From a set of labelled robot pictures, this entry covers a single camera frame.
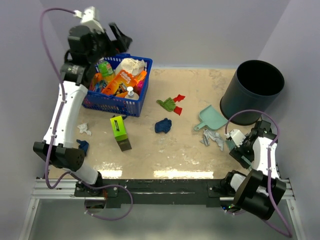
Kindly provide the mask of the grey paper scrap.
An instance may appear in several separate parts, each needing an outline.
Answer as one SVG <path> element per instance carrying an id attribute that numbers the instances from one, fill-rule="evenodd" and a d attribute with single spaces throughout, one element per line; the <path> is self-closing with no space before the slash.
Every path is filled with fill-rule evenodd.
<path id="1" fill-rule="evenodd" d="M 204 144 L 206 147 L 210 145 L 210 141 L 215 142 L 219 149 L 223 152 L 224 151 L 224 140 L 220 136 L 220 134 L 216 131 L 205 129 L 203 131 L 202 139 L 200 142 Z"/>

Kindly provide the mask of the green paper scrap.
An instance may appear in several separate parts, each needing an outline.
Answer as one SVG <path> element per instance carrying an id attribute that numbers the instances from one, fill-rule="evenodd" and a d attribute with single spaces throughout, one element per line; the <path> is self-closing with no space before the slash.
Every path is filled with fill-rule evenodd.
<path id="1" fill-rule="evenodd" d="M 164 101 L 158 99 L 156 103 L 159 104 L 163 109 L 165 109 L 168 112 L 173 112 L 174 109 L 176 108 L 175 101 L 171 97 L 167 98 Z"/>

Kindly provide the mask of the teal plastic dustpan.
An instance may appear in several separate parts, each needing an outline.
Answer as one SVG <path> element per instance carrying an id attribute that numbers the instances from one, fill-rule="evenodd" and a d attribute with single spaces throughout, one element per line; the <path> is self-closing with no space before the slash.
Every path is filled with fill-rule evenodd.
<path id="1" fill-rule="evenodd" d="M 205 126 L 207 126 L 210 130 L 218 130 L 228 122 L 228 120 L 212 105 L 209 105 L 201 110 L 198 116 L 200 123 L 193 128 L 195 131 L 199 131 Z"/>

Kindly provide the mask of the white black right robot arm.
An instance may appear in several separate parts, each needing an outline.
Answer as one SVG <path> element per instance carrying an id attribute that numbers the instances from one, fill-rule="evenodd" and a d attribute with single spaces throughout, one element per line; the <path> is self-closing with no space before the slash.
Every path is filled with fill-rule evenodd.
<path id="1" fill-rule="evenodd" d="M 286 191 L 286 184 L 276 169 L 278 141 L 271 130 L 271 123 L 260 120 L 248 134 L 234 129 L 226 136 L 227 143 L 232 145 L 229 154 L 249 173 L 229 172 L 220 181 L 221 190 L 227 196 L 234 196 L 233 205 L 237 208 L 269 220 Z"/>

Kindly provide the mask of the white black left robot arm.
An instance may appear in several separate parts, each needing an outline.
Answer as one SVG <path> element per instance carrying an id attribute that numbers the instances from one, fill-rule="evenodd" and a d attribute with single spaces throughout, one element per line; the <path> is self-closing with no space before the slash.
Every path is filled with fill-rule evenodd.
<path id="1" fill-rule="evenodd" d="M 45 161 L 46 180 L 49 178 L 49 166 L 63 169 L 85 182 L 85 189 L 92 196 L 99 196 L 104 184 L 101 174 L 85 163 L 84 151 L 73 147 L 74 131 L 98 61 L 125 53 L 132 42 L 114 22 L 109 27 L 114 40 L 110 40 L 105 30 L 85 25 L 69 30 L 69 49 L 57 74 L 60 85 L 53 117 L 43 140 L 33 145 L 33 151 Z"/>

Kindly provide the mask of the teal hand brush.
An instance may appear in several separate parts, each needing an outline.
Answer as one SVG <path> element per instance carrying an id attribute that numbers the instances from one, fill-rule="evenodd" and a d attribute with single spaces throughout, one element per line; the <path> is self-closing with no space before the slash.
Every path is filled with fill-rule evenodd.
<path id="1" fill-rule="evenodd" d="M 227 139 L 225 143 L 229 149 L 229 155 L 233 157 L 238 163 L 240 163 L 243 168 L 248 169 L 252 166 L 252 162 L 254 159 L 253 152 L 246 150 L 242 146 L 236 146 L 232 139 Z"/>

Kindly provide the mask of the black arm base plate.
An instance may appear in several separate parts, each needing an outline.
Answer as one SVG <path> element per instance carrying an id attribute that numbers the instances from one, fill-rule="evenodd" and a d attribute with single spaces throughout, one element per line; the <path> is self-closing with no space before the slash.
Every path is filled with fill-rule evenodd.
<path id="1" fill-rule="evenodd" d="M 102 198 L 106 208 L 121 205 L 202 205 L 219 207 L 220 198 L 233 198 L 236 191 L 225 179 L 104 179 L 106 189 L 94 190 L 82 183 L 75 185 L 79 198 Z"/>

